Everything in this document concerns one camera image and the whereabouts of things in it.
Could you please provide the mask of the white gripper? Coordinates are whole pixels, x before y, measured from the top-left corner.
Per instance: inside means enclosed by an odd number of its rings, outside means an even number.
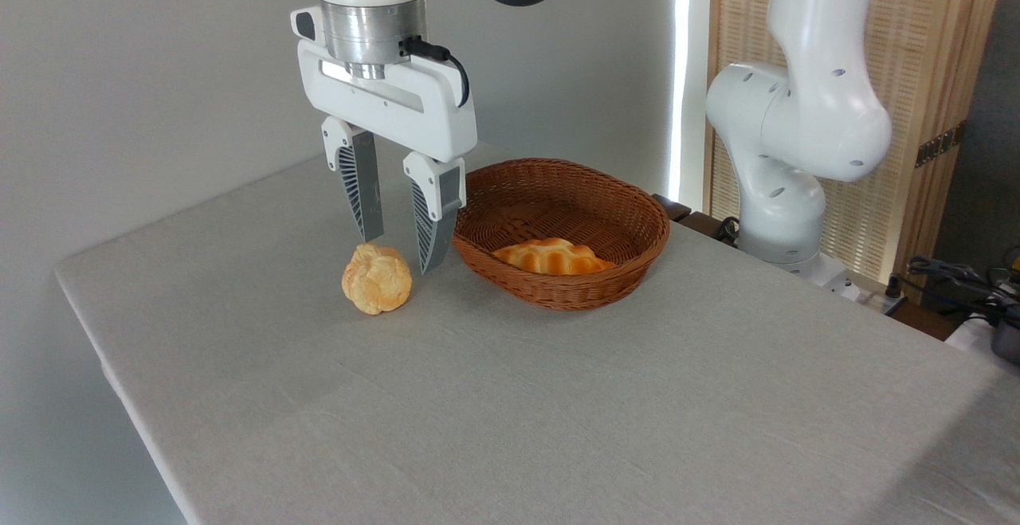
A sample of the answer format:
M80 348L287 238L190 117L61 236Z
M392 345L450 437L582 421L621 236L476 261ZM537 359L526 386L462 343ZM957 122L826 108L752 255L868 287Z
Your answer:
M350 77L310 40L296 43L296 56L310 104L332 116L322 122L328 168L341 177L364 241L385 233L375 134L417 151L403 168L411 181L420 271L430 273L447 256L466 205L459 158L478 141L474 103L462 103L461 72L445 61L411 57L386 65L382 78Z

